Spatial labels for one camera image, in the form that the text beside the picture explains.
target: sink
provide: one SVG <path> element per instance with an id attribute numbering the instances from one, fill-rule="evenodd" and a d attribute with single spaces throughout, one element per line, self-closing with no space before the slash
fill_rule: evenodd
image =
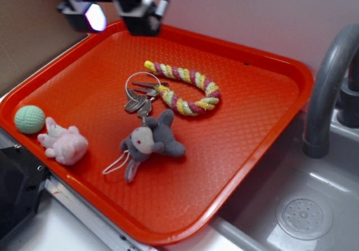
<path id="1" fill-rule="evenodd" d="M 300 112 L 218 213 L 213 227 L 245 250 L 359 248 L 359 132 L 332 122 L 330 150 L 302 152 Z"/>

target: orange tray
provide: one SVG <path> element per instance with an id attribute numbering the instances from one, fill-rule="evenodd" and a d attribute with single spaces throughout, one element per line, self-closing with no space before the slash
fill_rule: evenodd
<path id="1" fill-rule="evenodd" d="M 145 70 L 146 60 L 206 75 L 220 87 L 220 103 L 204 117 L 177 115 L 172 129 L 187 148 L 185 157 L 153 154 L 128 184 L 125 167 L 102 171 L 140 125 L 123 108 L 125 82 Z M 184 100 L 204 96 L 186 83 L 162 80 Z M 211 220 L 307 101 L 312 85 L 310 71 L 288 58 L 170 26 L 157 38 L 134 37 L 118 21 L 14 89 L 0 105 L 0 125 L 134 239 L 166 245 Z M 63 127 L 77 126 L 89 141 L 84 158 L 70 167 L 47 158 L 36 135 L 21 134 L 13 123 L 25 105 L 42 108 Z M 151 115 L 166 108 L 156 100 Z"/>

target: gray faucet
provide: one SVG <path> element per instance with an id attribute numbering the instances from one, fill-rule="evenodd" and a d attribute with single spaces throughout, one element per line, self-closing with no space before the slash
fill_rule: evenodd
<path id="1" fill-rule="evenodd" d="M 335 37 L 321 63 L 303 134 L 303 152 L 309 157 L 328 154 L 330 122 L 336 103 L 338 121 L 348 127 L 359 127 L 358 49 L 359 24 L 349 25 Z"/>

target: braided rope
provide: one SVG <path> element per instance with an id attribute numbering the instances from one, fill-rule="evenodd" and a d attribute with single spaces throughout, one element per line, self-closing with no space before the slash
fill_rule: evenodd
<path id="1" fill-rule="evenodd" d="M 195 103 L 186 102 L 178 97 L 174 91 L 168 87 L 160 85 L 157 91 L 163 101 L 173 110 L 182 115 L 202 115 L 207 110 L 213 110 L 217 103 L 219 103 L 219 87 L 207 78 L 193 70 L 171 67 L 165 64 L 145 62 L 145 68 L 156 76 L 166 76 L 171 79 L 182 80 L 186 83 L 195 85 L 205 93 L 205 97 Z"/>

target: pink stuffed animal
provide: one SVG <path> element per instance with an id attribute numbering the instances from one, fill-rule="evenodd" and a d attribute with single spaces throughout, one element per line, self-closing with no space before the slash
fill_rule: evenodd
<path id="1" fill-rule="evenodd" d="M 47 157 L 54 157 L 63 165 L 73 165 L 78 162 L 88 149 L 88 141 L 75 126 L 68 129 L 57 125 L 55 120 L 47 117 L 45 120 L 48 133 L 38 135 L 40 144 L 46 147 Z"/>

